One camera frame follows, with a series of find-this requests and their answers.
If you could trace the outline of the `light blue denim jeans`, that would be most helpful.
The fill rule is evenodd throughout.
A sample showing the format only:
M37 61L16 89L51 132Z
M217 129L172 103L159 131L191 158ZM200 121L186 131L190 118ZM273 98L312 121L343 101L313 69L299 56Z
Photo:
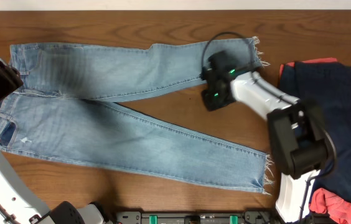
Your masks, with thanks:
M16 44L23 85L0 103L0 150L80 166L263 193L269 156L124 106L201 85L201 61L225 50L261 66L257 37L148 49Z

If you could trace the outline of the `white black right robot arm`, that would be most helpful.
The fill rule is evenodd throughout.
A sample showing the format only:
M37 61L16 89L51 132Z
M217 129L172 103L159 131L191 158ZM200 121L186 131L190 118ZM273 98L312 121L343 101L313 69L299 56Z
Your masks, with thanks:
M239 67L226 51L202 60L201 78L207 82L202 98L209 111L240 102L267 122L271 153L281 172L276 211L284 223L304 223L312 184L337 166L320 106L279 90L253 67Z

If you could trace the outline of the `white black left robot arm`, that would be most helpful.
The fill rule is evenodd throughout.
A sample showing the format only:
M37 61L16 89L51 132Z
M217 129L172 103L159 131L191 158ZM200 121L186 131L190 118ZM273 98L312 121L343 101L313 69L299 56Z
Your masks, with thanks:
M20 73L0 59L0 101L23 84ZM0 223L105 224L109 219L97 205L91 203L75 208L62 202L50 209L20 179L0 151Z

